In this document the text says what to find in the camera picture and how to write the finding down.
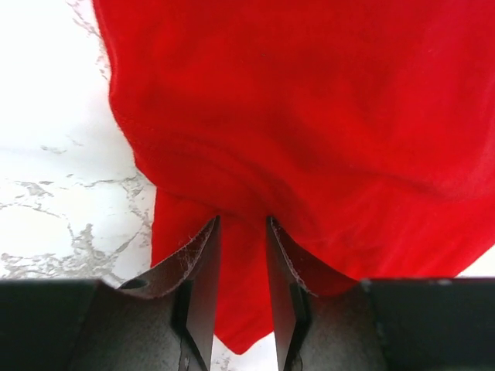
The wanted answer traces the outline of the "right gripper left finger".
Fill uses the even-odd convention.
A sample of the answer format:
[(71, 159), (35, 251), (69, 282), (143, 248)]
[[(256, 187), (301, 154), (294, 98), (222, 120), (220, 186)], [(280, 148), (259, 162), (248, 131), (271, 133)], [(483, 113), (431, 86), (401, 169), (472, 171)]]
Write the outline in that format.
[(118, 290), (171, 300), (169, 327), (179, 338), (179, 370), (209, 370), (220, 276), (221, 221), (207, 224), (183, 247)]

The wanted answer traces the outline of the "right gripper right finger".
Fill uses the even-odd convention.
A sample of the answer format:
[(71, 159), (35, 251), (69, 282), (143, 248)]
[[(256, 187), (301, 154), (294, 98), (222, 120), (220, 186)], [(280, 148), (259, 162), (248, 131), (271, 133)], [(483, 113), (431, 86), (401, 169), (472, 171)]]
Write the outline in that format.
[(296, 263), (312, 266), (306, 272), (312, 283), (331, 283), (329, 296), (349, 290), (357, 282), (298, 245), (272, 216), (266, 219), (267, 267), (278, 368), (292, 370), (312, 324), (311, 299), (318, 294), (309, 290)]

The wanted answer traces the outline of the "red t shirt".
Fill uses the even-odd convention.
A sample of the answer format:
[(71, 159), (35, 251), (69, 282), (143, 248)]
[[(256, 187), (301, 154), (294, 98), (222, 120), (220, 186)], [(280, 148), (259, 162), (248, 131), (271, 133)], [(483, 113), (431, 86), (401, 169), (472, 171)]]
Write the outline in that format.
[(96, 1), (156, 186), (152, 263), (222, 219), (216, 336), (272, 330), (265, 220), (329, 265), (454, 277), (494, 244), (492, 1)]

